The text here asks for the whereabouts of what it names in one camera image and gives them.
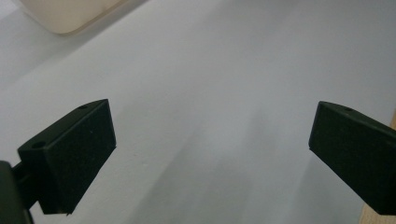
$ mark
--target black mount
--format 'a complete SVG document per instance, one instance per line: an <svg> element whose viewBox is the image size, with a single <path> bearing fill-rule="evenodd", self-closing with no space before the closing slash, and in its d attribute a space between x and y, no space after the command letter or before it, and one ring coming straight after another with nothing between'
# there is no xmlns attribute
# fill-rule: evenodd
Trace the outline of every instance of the black mount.
<svg viewBox="0 0 396 224"><path fill-rule="evenodd" d="M33 223L29 209L71 214L116 147L108 100L82 105L0 161L0 223Z"/></svg>
<svg viewBox="0 0 396 224"><path fill-rule="evenodd" d="M380 215L396 215L396 131L343 105L319 102L310 149Z"/></svg>

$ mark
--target white surface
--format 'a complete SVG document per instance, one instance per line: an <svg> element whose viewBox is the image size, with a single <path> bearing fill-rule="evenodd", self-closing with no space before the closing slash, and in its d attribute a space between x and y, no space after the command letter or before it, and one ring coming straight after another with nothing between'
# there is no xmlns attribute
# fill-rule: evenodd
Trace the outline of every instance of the white surface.
<svg viewBox="0 0 396 224"><path fill-rule="evenodd" d="M1 159L102 98L118 139L75 213L36 204L36 223L358 223L361 199L308 138L319 100L389 123L396 2L136 6L68 37L0 15Z"/></svg>

